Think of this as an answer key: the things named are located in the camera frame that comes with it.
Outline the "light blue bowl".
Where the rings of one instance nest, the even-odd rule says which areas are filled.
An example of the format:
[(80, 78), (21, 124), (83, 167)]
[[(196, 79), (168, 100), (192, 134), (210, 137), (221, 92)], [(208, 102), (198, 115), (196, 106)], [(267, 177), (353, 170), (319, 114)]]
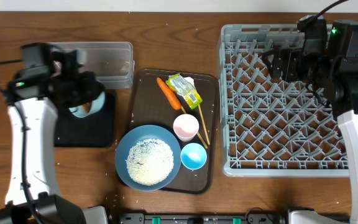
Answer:
[(97, 97), (97, 99), (91, 101), (92, 102), (92, 106), (91, 106), (91, 110), (88, 114), (85, 114), (83, 108), (80, 106), (76, 106), (76, 107), (72, 107), (69, 108), (70, 112), (76, 116), (77, 118), (85, 118), (91, 114), (95, 114), (97, 113), (99, 110), (102, 109), (102, 107), (104, 106), (104, 102), (105, 102), (105, 92), (101, 92), (101, 94)]

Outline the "dark blue plate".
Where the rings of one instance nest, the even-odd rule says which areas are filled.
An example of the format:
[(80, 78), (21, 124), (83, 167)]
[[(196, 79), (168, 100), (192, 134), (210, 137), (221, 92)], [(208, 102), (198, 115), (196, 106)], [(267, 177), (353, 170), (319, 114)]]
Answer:
[[(152, 185), (152, 186), (146, 186), (138, 184), (137, 182), (134, 182), (127, 171), (126, 166), (126, 159), (129, 155), (129, 150), (131, 147), (135, 146), (137, 142), (152, 138), (152, 139), (159, 139), (164, 141), (166, 144), (168, 144), (172, 151), (173, 151), (173, 160), (174, 160), (174, 166), (173, 170), (169, 174), (169, 176), (161, 181), (158, 184)], [(120, 141), (117, 149), (116, 149), (116, 155), (115, 155), (115, 166), (116, 166), (116, 172), (120, 179), (129, 187), (141, 190), (141, 191), (154, 191), (161, 189), (168, 185), (178, 174), (178, 171), (181, 167), (181, 147), (179, 145), (179, 142), (177, 141), (175, 135), (173, 135), (169, 130), (157, 126), (157, 125), (143, 125), (136, 127), (132, 130), (130, 130)]]

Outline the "white rice pile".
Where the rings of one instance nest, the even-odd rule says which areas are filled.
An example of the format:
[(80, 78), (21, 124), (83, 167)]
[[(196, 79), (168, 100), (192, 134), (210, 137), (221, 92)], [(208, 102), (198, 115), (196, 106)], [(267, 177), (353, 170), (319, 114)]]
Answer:
[(165, 180), (173, 170), (173, 151), (164, 141), (148, 138), (130, 148), (126, 166), (134, 182), (152, 186)]

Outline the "brown food scrap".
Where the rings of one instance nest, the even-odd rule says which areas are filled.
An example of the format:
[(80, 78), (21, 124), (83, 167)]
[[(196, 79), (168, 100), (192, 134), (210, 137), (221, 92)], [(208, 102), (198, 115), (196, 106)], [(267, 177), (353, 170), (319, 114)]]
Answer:
[(92, 102), (85, 103), (81, 107), (83, 108), (85, 114), (88, 114), (91, 110)]

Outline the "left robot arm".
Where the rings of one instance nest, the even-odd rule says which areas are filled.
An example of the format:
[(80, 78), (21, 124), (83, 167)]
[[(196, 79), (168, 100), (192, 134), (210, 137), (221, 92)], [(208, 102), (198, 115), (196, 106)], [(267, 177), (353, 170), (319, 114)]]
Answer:
[(104, 91), (86, 54), (48, 43), (21, 47), (23, 67), (0, 89), (12, 128), (12, 167), (0, 223), (107, 223), (103, 206), (82, 209), (61, 196), (54, 165), (58, 107), (74, 108)]

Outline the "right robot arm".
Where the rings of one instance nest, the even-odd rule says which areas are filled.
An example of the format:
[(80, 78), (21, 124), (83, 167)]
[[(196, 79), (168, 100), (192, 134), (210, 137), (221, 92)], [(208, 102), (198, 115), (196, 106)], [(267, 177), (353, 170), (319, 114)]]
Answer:
[(262, 54), (272, 78), (303, 81), (323, 89), (344, 140), (351, 181), (350, 223), (358, 223), (358, 21), (336, 20), (330, 29), (320, 15), (297, 23), (300, 48), (274, 48)]

